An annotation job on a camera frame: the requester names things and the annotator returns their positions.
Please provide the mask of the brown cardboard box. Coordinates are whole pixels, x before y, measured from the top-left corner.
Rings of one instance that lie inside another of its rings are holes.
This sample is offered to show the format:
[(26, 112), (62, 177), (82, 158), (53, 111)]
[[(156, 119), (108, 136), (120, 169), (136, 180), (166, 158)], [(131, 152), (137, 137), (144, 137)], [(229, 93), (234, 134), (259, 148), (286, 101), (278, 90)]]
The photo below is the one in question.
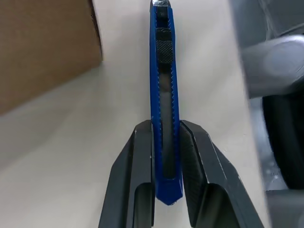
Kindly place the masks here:
[(94, 0), (0, 0), (0, 115), (102, 59)]

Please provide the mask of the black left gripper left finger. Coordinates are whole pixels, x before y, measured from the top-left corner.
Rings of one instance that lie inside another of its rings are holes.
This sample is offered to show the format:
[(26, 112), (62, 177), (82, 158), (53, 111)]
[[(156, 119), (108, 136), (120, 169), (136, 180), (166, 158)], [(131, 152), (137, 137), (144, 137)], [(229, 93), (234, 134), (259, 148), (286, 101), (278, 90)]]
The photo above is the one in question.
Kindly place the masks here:
[(153, 133), (137, 124), (114, 161), (98, 228), (152, 228), (155, 212)]

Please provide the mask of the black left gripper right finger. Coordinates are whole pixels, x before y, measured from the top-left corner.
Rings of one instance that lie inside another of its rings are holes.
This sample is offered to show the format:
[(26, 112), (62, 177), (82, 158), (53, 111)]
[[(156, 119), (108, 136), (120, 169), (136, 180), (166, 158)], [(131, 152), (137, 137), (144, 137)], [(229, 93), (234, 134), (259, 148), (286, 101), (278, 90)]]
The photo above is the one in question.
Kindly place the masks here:
[(264, 228), (237, 170), (201, 126), (180, 122), (180, 155), (192, 228)]

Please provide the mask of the blue utility cutter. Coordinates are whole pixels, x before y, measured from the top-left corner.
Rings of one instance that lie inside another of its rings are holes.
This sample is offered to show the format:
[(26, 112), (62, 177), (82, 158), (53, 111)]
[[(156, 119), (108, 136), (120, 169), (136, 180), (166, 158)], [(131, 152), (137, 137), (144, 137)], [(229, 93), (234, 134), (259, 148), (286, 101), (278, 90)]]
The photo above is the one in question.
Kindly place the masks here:
[(183, 196), (175, 26), (170, 0), (150, 1), (150, 110), (154, 134), (155, 193), (172, 205)]

